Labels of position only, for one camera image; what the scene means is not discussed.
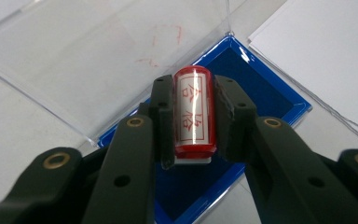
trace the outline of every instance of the white paper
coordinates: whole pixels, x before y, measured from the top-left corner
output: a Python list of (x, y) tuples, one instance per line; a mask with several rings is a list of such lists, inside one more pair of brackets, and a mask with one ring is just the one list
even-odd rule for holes
[(358, 0), (294, 0), (278, 13), (250, 47), (358, 131)]

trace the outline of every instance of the white surface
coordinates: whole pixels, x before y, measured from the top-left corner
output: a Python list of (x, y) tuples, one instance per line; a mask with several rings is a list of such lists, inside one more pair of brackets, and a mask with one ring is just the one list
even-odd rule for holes
[(251, 40), (358, 130), (358, 0), (288, 1)]
[[(236, 37), (242, 43), (246, 43), (248, 36), (283, 3), (284, 0), (247, 0), (232, 15)], [(313, 150), (336, 159), (342, 149), (358, 147), (358, 138), (355, 134), (299, 88), (290, 85), (314, 106), (296, 128)], [(36, 155), (52, 147), (77, 147), (82, 141), (83, 138), (66, 125), (0, 82), (0, 200), (6, 196), (15, 179)], [(259, 222), (246, 178), (240, 179), (239, 184), (234, 185), (223, 200), (201, 221)]]

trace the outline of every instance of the blue tray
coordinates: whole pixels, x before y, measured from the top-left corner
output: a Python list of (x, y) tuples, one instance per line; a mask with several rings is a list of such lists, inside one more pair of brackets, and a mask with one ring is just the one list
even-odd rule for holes
[[(215, 75), (235, 79), (255, 102), (259, 116), (281, 118), (293, 125), (311, 110), (307, 101), (231, 35), (193, 64), (202, 65)], [(115, 129), (100, 138), (101, 147), (110, 143)], [(168, 171), (156, 164), (156, 222), (192, 223), (243, 172), (243, 164), (224, 161), (217, 155), (208, 165), (175, 166)]]

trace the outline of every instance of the blue plastic tray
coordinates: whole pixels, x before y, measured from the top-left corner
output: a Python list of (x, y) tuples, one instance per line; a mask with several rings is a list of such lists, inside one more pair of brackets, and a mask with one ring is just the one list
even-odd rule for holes
[[(207, 67), (215, 75), (235, 79), (255, 102), (259, 116), (281, 118), (293, 125), (311, 110), (307, 101), (231, 35), (193, 64)], [(101, 147), (110, 143), (115, 129), (100, 138)], [(156, 222), (192, 223), (243, 171), (243, 164), (224, 161), (217, 155), (208, 165), (175, 166), (168, 171), (156, 164)]]

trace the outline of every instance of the red cylinder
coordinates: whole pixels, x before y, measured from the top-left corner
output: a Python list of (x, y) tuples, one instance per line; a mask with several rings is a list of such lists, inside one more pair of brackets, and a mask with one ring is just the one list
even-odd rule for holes
[(178, 159), (207, 159), (216, 151), (213, 77), (197, 65), (173, 76), (175, 154)]

